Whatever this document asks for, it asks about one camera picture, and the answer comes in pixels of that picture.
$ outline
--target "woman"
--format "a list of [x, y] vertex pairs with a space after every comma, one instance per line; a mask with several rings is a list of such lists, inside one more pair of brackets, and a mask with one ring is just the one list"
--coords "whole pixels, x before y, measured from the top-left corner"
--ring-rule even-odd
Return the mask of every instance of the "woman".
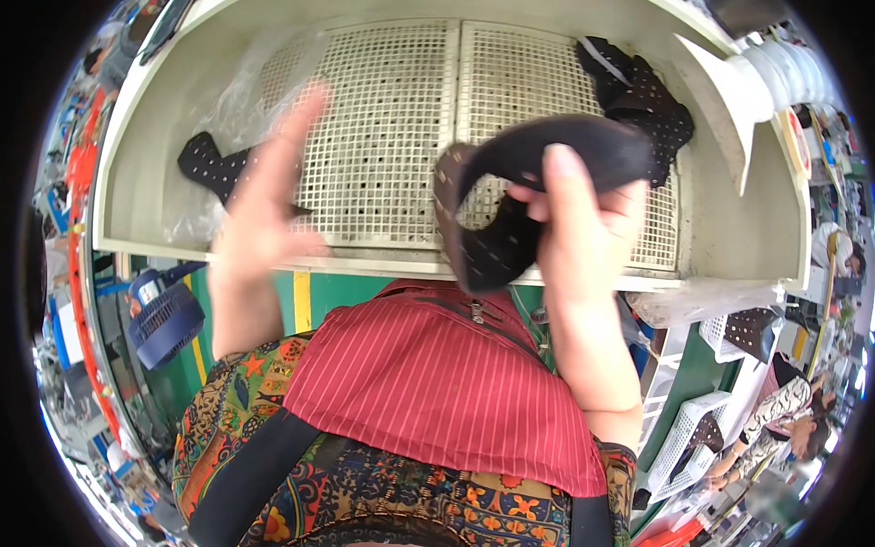
[[862, 277], [865, 273], [863, 247], [835, 222], [824, 222], [811, 235], [811, 262], [828, 269], [833, 257], [839, 277]]
[[817, 456], [830, 436], [826, 416], [836, 406], [836, 394], [823, 392], [828, 378], [829, 373], [824, 372], [809, 383], [784, 354], [775, 353], [741, 435], [705, 475], [711, 478], [711, 488], [747, 477], [786, 443], [797, 459]]
[[539, 264], [562, 379], [505, 291], [471, 299], [451, 283], [398, 280], [283, 338], [270, 270], [325, 252], [286, 218], [324, 93], [252, 156], [214, 247], [225, 357], [185, 414], [172, 483], [193, 540], [628, 544], [641, 396], [612, 287], [645, 183], [597, 197], [580, 158], [554, 145], [549, 194], [508, 189], [549, 220]]

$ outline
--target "blue electric fan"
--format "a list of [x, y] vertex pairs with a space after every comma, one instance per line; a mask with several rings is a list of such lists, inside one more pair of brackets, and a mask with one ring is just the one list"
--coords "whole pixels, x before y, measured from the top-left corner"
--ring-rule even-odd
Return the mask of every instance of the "blue electric fan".
[[147, 270], [128, 289], [141, 307], [128, 325], [128, 336], [147, 369], [167, 364], [203, 328], [203, 309], [188, 287], [177, 282], [204, 266], [189, 262], [166, 271]]

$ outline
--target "zipper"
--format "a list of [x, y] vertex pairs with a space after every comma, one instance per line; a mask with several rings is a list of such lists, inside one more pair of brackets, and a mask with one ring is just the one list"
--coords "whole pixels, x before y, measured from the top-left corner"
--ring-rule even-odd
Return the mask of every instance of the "zipper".
[[[445, 310], [449, 310], [451, 312], [457, 313], [458, 315], [460, 315], [466, 319], [469, 319], [469, 314], [462, 312], [461, 310], [458, 309], [458, 307], [451, 305], [450, 302], [448, 302], [447, 300], [443, 300], [442, 298], [413, 297], [413, 299], [418, 301], [418, 302], [428, 302], [430, 304], [439, 305], [440, 307], [444, 308]], [[491, 313], [485, 307], [483, 307], [483, 303], [481, 301], [474, 299], [474, 300], [472, 300], [471, 304], [468, 305], [468, 307], [471, 308], [470, 319], [474, 324], [481, 326], [482, 328], [485, 328], [487, 331], [499, 334], [505, 340], [511, 342], [515, 346], [519, 347], [522, 351], [526, 352], [527, 354], [529, 354], [532, 357], [534, 357], [535, 359], [537, 359], [538, 362], [543, 363], [543, 361], [541, 359], [541, 355], [539, 355], [531, 347], [526, 346], [526, 344], [522, 340], [516, 338], [515, 336], [513, 336], [513, 334], [505, 333], [503, 330], [501, 330], [497, 326], [492, 326], [492, 325], [489, 325], [488, 323], [486, 323], [486, 321], [483, 320], [482, 312], [484, 312], [489, 317], [497, 319], [498, 321], [501, 321], [501, 319], [499, 319], [498, 317], [495, 316], [494, 313]]]
[[486, 315], [488, 315], [492, 319], [495, 319], [499, 323], [504, 323], [504, 320], [502, 318], [500, 318], [499, 316], [490, 312], [489, 308], [485, 307], [483, 305], [483, 303], [476, 298], [471, 301], [471, 304], [469, 304], [468, 307], [471, 308], [471, 320], [474, 323], [477, 323], [478, 325], [484, 324], [482, 313], [485, 313]]

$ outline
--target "ventilation grille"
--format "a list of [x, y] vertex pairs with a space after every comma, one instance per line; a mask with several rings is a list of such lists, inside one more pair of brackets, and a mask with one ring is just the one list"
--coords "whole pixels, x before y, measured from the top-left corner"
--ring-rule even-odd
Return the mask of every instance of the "ventilation grille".
[[[540, 116], [602, 115], [573, 39], [486, 23], [463, 23], [459, 38], [458, 21], [435, 19], [329, 34], [317, 75], [332, 85], [332, 109], [308, 141], [298, 201], [334, 246], [439, 249], [430, 171], [445, 146], [478, 144]], [[265, 64], [266, 99], [301, 57], [289, 43]], [[673, 169], [666, 187], [649, 194], [629, 266], [675, 269], [676, 181]], [[482, 180], [459, 219], [486, 226], [503, 193], [504, 181]]]
[[[458, 140], [479, 144], [516, 123], [555, 114], [602, 116], [594, 81], [578, 64], [575, 40], [489, 23], [463, 23], [458, 92]], [[628, 263], [674, 270], [677, 247], [677, 176], [649, 193], [647, 219]], [[468, 196], [459, 220], [469, 228], [489, 224], [506, 181], [483, 178]]]
[[[334, 246], [437, 249], [431, 166], [452, 141], [458, 22], [430, 19], [347, 27], [316, 74], [332, 107], [307, 142], [298, 203]], [[294, 69], [289, 44], [268, 65]], [[284, 81], [283, 74], [262, 76]]]

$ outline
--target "floral print fabric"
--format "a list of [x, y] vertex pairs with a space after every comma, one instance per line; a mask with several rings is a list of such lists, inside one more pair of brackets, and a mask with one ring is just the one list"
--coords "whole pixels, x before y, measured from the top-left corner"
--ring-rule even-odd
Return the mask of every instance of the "floral print fabric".
[[[187, 520], [210, 480], [282, 403], [309, 334], [220, 361], [186, 411], [173, 491]], [[629, 545], [635, 458], [599, 444], [615, 545]], [[571, 498], [535, 480], [407, 459], [322, 434], [267, 502], [241, 547], [346, 544], [555, 547], [569, 542]]]

